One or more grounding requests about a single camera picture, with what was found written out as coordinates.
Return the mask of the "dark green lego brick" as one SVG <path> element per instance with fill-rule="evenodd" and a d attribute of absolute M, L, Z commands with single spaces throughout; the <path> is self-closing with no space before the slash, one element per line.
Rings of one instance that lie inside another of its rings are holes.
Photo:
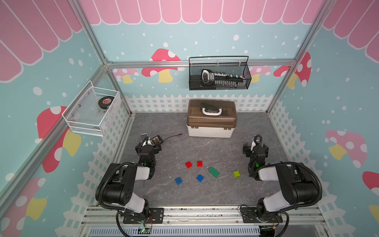
<path fill-rule="evenodd" d="M 217 169 L 215 169 L 214 167 L 210 167 L 208 169 L 208 171 L 211 173 L 212 176 L 214 176 L 215 178 L 218 178 L 220 173 Z"/>

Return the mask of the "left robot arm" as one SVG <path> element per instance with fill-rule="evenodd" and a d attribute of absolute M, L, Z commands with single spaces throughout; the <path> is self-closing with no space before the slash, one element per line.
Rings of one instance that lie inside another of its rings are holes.
<path fill-rule="evenodd" d="M 152 179 L 157 164 L 155 155 L 161 151 L 163 139 L 159 135 L 150 138 L 146 133 L 141 138 L 135 147 L 139 161 L 110 164 L 95 198 L 103 208 L 117 210 L 122 216 L 129 215 L 138 222 L 145 222 L 151 216 L 149 203 L 134 193 L 134 185 L 138 180 Z"/>

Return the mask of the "lime green lego brick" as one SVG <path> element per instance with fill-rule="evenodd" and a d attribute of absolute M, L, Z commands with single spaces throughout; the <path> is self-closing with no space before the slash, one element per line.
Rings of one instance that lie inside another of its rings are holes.
<path fill-rule="evenodd" d="M 237 171 L 234 171 L 234 177 L 240 177 L 241 176 L 241 174 L 240 174 L 240 172 L 237 170 Z"/>

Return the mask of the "blue lego brick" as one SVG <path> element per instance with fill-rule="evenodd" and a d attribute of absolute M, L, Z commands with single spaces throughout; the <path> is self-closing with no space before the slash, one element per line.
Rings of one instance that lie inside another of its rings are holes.
<path fill-rule="evenodd" d="M 177 185 L 180 185 L 183 181 L 182 181 L 182 179 L 180 177 L 178 177 L 178 178 L 175 179 L 175 182 L 176 182 Z"/>
<path fill-rule="evenodd" d="M 204 177 L 201 174 L 199 174 L 196 179 L 197 181 L 202 182 L 204 180 Z"/>

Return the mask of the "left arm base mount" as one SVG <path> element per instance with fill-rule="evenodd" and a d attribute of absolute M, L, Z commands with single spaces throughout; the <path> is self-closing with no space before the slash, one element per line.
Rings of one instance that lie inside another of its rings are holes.
<path fill-rule="evenodd" d="M 162 224 L 164 216 L 164 208 L 149 208 L 142 213 L 123 215 L 123 224 Z"/>

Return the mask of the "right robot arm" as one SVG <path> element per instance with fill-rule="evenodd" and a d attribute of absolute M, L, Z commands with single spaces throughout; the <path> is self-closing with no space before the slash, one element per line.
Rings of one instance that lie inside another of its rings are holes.
<path fill-rule="evenodd" d="M 245 143 L 242 152 L 249 158 L 249 177 L 256 181 L 277 181 L 280 191 L 258 200 L 255 207 L 243 205 L 242 215 L 258 222 L 279 221 L 279 215 L 299 207 L 317 204 L 322 198 L 322 184 L 318 176 L 307 166 L 296 162 L 266 164 L 269 147 L 256 135 L 251 144 Z"/>

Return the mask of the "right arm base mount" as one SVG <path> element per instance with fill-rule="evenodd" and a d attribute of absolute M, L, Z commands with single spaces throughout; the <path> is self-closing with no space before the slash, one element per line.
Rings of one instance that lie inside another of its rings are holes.
<path fill-rule="evenodd" d="M 242 216 L 243 223 L 271 223 L 280 224 L 283 222 L 280 213 L 264 213 L 261 217 L 258 216 L 257 208 L 242 205 L 239 207 L 239 212 Z"/>

